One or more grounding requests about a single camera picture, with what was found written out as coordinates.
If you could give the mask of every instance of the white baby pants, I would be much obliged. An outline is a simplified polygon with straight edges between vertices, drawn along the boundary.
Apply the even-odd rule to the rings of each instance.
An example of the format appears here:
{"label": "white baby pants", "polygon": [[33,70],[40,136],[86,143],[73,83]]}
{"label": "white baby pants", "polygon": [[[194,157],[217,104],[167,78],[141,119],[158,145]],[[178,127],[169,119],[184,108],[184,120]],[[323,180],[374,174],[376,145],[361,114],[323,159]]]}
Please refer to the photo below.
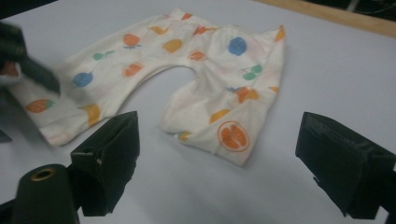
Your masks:
{"label": "white baby pants", "polygon": [[284,30],[219,27],[180,9],[94,43],[54,70],[61,97],[25,79],[10,88],[50,144],[72,140],[117,114],[126,97],[162,70],[187,66],[159,127],[179,142],[244,164],[278,92]]}

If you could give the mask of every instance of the orange fruit print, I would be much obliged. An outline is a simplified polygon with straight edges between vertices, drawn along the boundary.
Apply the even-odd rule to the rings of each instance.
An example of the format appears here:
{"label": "orange fruit print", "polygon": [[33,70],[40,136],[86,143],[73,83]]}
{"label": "orange fruit print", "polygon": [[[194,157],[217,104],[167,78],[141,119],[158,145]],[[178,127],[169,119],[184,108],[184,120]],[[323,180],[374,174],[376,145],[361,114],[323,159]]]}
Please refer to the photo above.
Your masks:
{"label": "orange fruit print", "polygon": [[226,121],[218,128],[218,138],[229,151],[241,152],[250,146],[248,133],[237,121]]}
{"label": "orange fruit print", "polygon": [[27,111],[32,112],[32,113],[41,113],[45,111],[46,109],[52,107],[54,103],[51,100],[47,99],[40,99],[33,101],[29,105],[27,105],[25,108]]}
{"label": "orange fruit print", "polygon": [[206,56],[199,50],[195,50],[190,53],[189,59],[195,60],[195,61],[203,61],[206,60]]}
{"label": "orange fruit print", "polygon": [[128,46],[128,48],[139,47],[137,43],[139,43],[140,37],[137,35],[127,34],[124,35],[122,41],[126,46]]}
{"label": "orange fruit print", "polygon": [[183,17],[181,18],[183,21],[189,19],[192,16],[190,13],[184,13]]}
{"label": "orange fruit print", "polygon": [[125,67],[122,71],[122,74],[125,77],[132,77],[134,74],[142,70],[143,64],[141,63],[131,63],[129,66]]}

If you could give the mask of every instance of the white table surface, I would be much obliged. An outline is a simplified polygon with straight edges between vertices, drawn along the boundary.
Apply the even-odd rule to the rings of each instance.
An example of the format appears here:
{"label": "white table surface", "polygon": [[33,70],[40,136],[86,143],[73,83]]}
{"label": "white table surface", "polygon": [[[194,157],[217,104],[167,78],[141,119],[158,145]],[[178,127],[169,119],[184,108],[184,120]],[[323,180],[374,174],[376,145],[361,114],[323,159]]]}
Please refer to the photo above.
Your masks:
{"label": "white table surface", "polygon": [[[157,128],[172,92],[193,79],[172,68],[136,90],[120,113],[137,110],[141,156],[113,214],[88,223],[384,223],[343,217],[295,157],[305,111],[336,119],[396,153],[396,39],[247,0],[59,0],[6,19],[22,26],[30,54],[48,66],[96,40],[174,7],[218,25],[254,32],[284,24],[287,51],[280,93],[244,167],[185,147]],[[14,139],[0,145],[0,203],[18,181],[69,153],[100,123],[63,147],[48,146],[20,112],[1,105],[0,128]]]}

